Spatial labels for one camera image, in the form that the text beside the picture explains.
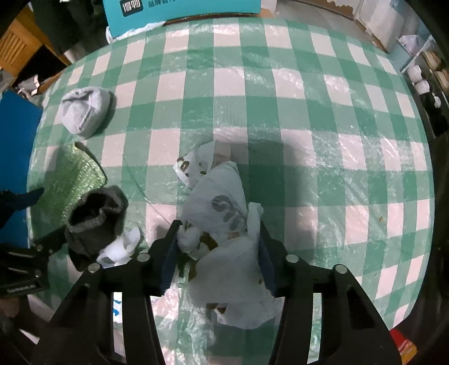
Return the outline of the green sparkly knit cloth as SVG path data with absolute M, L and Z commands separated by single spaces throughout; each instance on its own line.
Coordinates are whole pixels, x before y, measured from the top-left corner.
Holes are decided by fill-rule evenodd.
M 44 192 L 31 208 L 31 217 L 35 222 L 62 225 L 83 194 L 106 183 L 106 174 L 83 144 L 57 147 L 46 165 L 41 183 Z

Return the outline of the dark grey sock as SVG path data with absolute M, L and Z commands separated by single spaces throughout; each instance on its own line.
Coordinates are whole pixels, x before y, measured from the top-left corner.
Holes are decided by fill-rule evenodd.
M 82 272 L 122 232 L 128 199 L 117 186 L 101 187 L 80 197 L 65 226 L 68 254 Z

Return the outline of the white blue striped sock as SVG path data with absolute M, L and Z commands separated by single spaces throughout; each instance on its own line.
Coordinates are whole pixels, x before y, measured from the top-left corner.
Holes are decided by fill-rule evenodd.
M 141 231 L 134 227 L 118 236 L 112 243 L 100 251 L 96 262 L 103 268 L 126 264 L 132 258 L 141 240 Z

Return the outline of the light grey sock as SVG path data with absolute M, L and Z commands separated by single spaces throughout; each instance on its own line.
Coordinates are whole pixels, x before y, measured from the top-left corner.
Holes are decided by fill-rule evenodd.
M 62 124 L 71 134 L 88 139 L 104 122 L 110 104 L 111 93 L 102 87 L 71 90 L 60 103 Z

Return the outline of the white patterned sock bundle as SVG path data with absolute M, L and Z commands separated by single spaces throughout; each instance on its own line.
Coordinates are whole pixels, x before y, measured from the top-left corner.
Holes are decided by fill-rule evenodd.
M 177 242 L 193 261 L 193 304 L 213 308 L 223 325 L 259 328 L 280 313 L 281 300 L 269 293 L 258 262 L 264 210 L 246 200 L 231 145 L 201 145 L 178 158 L 173 168 L 189 189 Z

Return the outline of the red packet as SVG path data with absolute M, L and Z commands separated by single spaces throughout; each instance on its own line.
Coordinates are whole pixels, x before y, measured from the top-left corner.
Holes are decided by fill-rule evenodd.
M 407 365 L 418 353 L 416 345 L 397 329 L 391 329 L 390 334 L 400 353 L 402 364 Z

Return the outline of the cardboard box blue rim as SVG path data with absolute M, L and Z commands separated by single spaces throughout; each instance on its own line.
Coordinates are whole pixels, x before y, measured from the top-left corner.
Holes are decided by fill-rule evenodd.
M 1 191 L 29 192 L 28 170 L 41 116 L 41 108 L 15 92 L 1 93 Z M 2 243 L 28 247 L 27 209 L 16 211 L 9 219 L 1 219 Z

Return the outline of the wooden louvered cabinet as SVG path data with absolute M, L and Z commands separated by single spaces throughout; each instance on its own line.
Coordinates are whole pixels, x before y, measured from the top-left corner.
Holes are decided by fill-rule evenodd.
M 21 10 L 1 36 L 1 68 L 17 77 L 36 52 L 44 46 L 65 66 L 71 62 L 55 50 L 49 37 L 38 27 L 28 5 Z

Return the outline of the green white checkered tablecloth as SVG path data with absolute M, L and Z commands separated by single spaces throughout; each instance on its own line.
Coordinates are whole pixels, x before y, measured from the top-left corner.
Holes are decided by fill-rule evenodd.
M 147 242 L 186 198 L 176 159 L 228 142 L 273 238 L 310 264 L 346 265 L 388 327 L 409 315 L 431 249 L 432 162 L 406 82 L 380 50 L 300 22 L 247 17 L 107 45 L 47 91 L 30 189 L 75 141 L 59 103 L 86 86 L 114 94 L 105 129 L 86 145 L 129 200 L 125 225 Z

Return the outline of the white plastic bag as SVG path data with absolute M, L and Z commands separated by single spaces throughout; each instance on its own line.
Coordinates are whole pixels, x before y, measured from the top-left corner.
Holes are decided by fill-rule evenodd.
M 135 35 L 137 35 L 137 34 L 144 33 L 144 32 L 148 32 L 148 31 L 150 31 L 150 30 L 157 29 L 157 28 L 162 27 L 162 26 L 164 26 L 164 25 L 165 25 L 165 21 L 162 21 L 162 22 L 156 22 L 156 23 L 148 23 L 148 24 L 146 24 L 144 27 L 139 27 L 139 28 L 127 30 L 125 33 L 123 33 L 122 35 L 117 36 L 117 37 L 115 37 L 115 36 L 112 35 L 112 32 L 111 32 L 111 30 L 110 30 L 110 27 L 107 26 L 106 31 L 105 31 L 105 37 L 106 37 L 107 43 L 108 43 L 108 44 L 112 44 L 112 43 L 115 43 L 115 42 L 117 42 L 117 41 L 120 41 L 120 40 L 124 40 L 124 39 L 126 39 L 126 38 L 129 38 L 129 37 L 131 37 L 131 36 L 133 37 L 133 36 L 135 36 Z

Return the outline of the teal shoe box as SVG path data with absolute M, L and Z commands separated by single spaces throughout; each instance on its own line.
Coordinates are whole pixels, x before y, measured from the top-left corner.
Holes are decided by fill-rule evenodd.
M 113 37 L 126 31 L 184 17 L 206 14 L 258 14 L 258 0 L 106 0 L 103 1 Z

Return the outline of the shoe rack with shoes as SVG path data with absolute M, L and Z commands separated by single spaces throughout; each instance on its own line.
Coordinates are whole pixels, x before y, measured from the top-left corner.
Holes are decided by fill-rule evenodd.
M 394 61 L 412 88 L 428 138 L 448 132 L 448 81 L 444 79 L 445 59 L 433 36 L 417 34 L 396 39 Z

